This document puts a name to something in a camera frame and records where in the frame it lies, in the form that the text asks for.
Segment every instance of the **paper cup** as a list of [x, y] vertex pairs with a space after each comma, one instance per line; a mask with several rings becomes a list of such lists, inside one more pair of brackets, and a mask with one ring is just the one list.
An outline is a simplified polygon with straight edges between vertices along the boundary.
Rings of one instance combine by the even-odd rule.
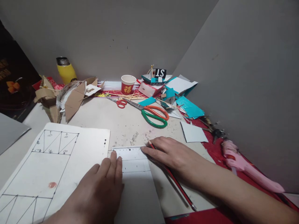
[[133, 86], [136, 78], [131, 75], [124, 75], [121, 77], [121, 92], [124, 95], [130, 95], [133, 92]]

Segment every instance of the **left hand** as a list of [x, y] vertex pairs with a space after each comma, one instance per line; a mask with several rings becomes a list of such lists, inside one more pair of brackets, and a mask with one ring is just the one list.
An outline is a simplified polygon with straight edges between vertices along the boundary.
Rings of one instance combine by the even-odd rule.
[[95, 164], [82, 178], [62, 208], [46, 223], [113, 223], [123, 190], [122, 159]]

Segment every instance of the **white wall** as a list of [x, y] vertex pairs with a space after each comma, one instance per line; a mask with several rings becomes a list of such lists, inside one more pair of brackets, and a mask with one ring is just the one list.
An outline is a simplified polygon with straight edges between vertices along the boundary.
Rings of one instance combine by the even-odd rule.
[[218, 0], [2, 0], [0, 19], [41, 75], [61, 82], [56, 60], [77, 76], [140, 77], [150, 64], [172, 74]]
[[299, 193], [299, 2], [220, 0], [174, 71], [190, 100], [287, 192]]

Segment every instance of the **yellow thermos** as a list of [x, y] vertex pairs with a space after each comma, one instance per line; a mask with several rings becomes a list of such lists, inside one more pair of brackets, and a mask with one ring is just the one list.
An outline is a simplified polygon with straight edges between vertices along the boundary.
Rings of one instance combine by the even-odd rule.
[[58, 72], [62, 78], [62, 81], [65, 85], [70, 82], [77, 80], [77, 76], [72, 64], [69, 62], [66, 57], [56, 58]]

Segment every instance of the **pink glue gun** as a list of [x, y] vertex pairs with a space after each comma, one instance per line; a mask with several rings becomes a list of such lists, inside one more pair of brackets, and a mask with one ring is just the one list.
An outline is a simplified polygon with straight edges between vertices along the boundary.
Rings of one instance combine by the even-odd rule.
[[252, 180], [254, 180], [257, 184], [262, 186], [268, 191], [272, 191], [275, 193], [283, 193], [285, 190], [283, 187], [269, 178], [265, 177], [259, 171], [257, 171], [254, 167], [252, 167], [239, 153], [238, 147], [233, 144], [230, 140], [225, 140], [222, 143], [223, 146], [223, 154], [226, 158], [226, 165], [230, 167], [233, 173], [236, 174], [237, 171], [244, 172], [247, 176], [249, 176]]

